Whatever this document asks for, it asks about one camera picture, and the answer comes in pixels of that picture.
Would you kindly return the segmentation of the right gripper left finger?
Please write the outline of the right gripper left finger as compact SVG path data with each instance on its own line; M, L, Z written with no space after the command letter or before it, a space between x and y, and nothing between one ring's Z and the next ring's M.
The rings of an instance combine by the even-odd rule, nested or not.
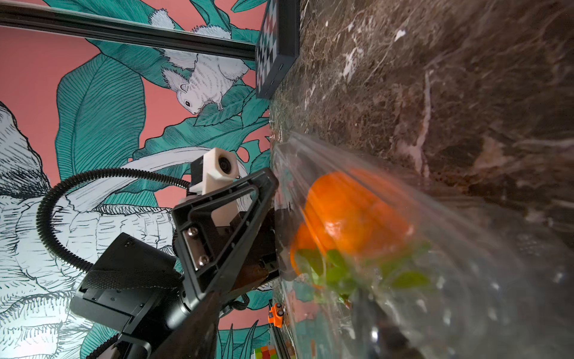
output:
M220 309L220 293L208 293L150 358L214 358Z

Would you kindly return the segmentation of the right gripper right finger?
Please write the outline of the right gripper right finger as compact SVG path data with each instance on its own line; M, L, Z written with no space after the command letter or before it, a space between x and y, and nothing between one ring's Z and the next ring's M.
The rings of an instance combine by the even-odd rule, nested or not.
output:
M366 291L354 293L354 332L364 358L424 358Z

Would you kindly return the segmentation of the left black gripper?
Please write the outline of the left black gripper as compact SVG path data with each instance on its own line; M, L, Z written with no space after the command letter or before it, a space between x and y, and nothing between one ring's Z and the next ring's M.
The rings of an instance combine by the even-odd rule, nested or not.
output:
M114 329L124 345L160 346L209 293L219 295L219 319L248 309L249 292L279 275L278 185L263 168L176 206L174 255L119 235L88 271L71 310Z

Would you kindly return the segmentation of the clear clamshell container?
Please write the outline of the clear clamshell container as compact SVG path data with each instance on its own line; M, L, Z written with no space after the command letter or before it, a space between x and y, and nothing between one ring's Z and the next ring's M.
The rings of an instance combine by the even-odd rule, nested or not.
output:
M364 358L354 293L366 291L424 358L571 358L573 251L550 229L366 155L294 134L274 146L280 281L277 341L294 358ZM343 172L410 221L393 256L324 253L324 273L297 275L290 247L309 187Z

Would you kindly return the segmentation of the orange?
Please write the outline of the orange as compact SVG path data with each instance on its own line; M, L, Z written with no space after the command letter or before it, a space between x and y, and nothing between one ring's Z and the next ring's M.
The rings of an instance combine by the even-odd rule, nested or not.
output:
M415 232L396 209L343 172L323 175L309 187L303 216L321 251L350 257L393 256Z

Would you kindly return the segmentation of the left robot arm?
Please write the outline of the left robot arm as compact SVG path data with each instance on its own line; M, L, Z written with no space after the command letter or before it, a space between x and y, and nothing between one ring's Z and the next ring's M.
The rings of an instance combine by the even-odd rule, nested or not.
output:
M111 205L87 210L71 197L98 182L183 179L109 168L66 179L42 199L36 228L50 254L78 270L71 311L116 331L118 358L213 358L221 317L278 277L272 201L264 168L173 209Z

